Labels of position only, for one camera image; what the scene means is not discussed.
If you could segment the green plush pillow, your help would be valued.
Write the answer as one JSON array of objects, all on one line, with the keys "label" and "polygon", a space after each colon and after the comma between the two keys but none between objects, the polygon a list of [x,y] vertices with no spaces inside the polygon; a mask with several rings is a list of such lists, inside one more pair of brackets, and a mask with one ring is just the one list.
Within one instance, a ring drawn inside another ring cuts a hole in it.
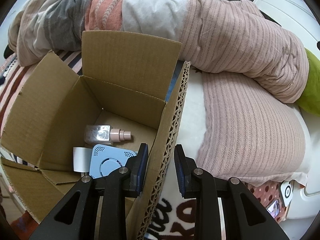
[{"label": "green plush pillow", "polygon": [[306,50],[309,75],[306,87],[296,104],[304,111],[319,116],[320,114],[320,61],[311,51]]}]

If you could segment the blue square device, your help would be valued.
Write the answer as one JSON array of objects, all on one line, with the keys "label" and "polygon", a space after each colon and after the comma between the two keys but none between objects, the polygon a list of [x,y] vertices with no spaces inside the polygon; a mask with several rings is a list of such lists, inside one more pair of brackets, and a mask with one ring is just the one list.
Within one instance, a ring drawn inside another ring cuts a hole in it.
[{"label": "blue square device", "polygon": [[94,179],[108,176],[114,170],[125,166],[127,160],[136,155],[136,152],[131,150],[97,144],[92,150],[89,175]]}]

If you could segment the clear pink-capped bottle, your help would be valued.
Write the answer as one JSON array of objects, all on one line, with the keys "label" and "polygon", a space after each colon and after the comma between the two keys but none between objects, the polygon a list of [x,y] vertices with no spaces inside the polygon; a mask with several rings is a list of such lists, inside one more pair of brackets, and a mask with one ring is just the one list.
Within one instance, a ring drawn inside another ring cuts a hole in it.
[{"label": "clear pink-capped bottle", "polygon": [[87,125],[84,133],[84,141],[90,145],[113,145],[131,139],[130,131],[113,128],[110,125]]}]

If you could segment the striped fleece blanket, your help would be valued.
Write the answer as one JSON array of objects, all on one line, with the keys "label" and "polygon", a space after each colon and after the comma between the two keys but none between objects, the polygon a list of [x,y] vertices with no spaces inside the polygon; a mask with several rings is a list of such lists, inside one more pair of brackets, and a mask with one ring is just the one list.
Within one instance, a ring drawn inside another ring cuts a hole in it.
[{"label": "striped fleece blanket", "polygon": [[[35,67],[19,92],[1,146],[27,162],[1,160],[18,198],[39,223],[31,239],[143,239],[174,153],[189,77],[182,64],[169,85],[180,46],[164,59],[125,49],[82,50],[78,75],[54,52]],[[86,127],[107,124],[133,138],[104,156],[97,170],[76,173],[73,150],[87,147]]]}]

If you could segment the white round-marker device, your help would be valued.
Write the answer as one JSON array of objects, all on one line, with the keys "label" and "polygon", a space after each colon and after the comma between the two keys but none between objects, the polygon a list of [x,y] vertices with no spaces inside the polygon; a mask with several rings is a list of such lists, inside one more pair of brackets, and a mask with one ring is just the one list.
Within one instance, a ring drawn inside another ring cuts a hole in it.
[{"label": "white round-marker device", "polygon": [[292,185],[289,181],[284,181],[280,185],[280,196],[284,207],[288,207],[293,198]]}]

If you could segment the brown cardboard box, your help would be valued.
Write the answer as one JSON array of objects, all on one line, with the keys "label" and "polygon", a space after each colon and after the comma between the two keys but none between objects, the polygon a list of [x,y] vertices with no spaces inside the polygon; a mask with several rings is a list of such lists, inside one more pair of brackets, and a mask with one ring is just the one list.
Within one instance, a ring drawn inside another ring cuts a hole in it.
[{"label": "brown cardboard box", "polygon": [[185,62],[169,89],[180,42],[123,31],[82,35],[82,74],[54,52],[34,68],[9,111],[1,146],[27,165],[2,159],[18,198],[37,222],[80,178],[73,170],[73,148],[84,147],[87,125],[130,131],[120,147],[149,146],[145,185],[126,202],[129,239],[142,239],[159,201],[174,151],[189,76]]}]

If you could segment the white bed headboard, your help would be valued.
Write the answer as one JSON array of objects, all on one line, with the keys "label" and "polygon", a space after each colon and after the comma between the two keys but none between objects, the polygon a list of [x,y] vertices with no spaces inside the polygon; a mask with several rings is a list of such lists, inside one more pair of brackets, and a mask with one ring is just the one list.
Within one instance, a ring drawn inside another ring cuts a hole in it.
[{"label": "white bed headboard", "polygon": [[284,29],[293,32],[305,48],[319,57],[319,23],[303,1],[254,0],[253,3]]}]

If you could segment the striped pink grey duvet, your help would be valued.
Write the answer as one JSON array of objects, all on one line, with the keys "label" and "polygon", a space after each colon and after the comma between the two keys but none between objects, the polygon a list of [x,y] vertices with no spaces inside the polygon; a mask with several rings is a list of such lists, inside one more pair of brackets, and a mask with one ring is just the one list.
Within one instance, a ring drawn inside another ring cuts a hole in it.
[{"label": "striped pink grey duvet", "polygon": [[28,0],[9,27],[8,46],[25,67],[50,50],[79,51],[89,30],[180,42],[181,60],[208,73],[242,73],[283,103],[306,89],[302,42],[249,0]]}]

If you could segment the pink ribbed pillow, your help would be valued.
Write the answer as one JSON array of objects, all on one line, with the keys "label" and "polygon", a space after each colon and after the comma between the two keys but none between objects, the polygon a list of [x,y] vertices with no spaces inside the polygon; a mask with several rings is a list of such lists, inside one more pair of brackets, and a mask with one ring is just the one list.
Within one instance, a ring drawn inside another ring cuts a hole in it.
[{"label": "pink ribbed pillow", "polygon": [[201,168],[221,179],[238,177],[305,185],[311,140],[295,105],[287,105],[239,73],[203,75],[206,132],[197,154]]}]

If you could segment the smartphone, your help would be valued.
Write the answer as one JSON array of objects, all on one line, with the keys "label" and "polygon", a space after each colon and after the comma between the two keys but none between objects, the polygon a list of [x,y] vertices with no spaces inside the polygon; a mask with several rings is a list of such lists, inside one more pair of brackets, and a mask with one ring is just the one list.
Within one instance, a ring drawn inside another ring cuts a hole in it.
[{"label": "smartphone", "polygon": [[279,199],[276,198],[270,202],[270,204],[266,207],[268,213],[273,217],[276,218],[280,214],[281,205]]}]

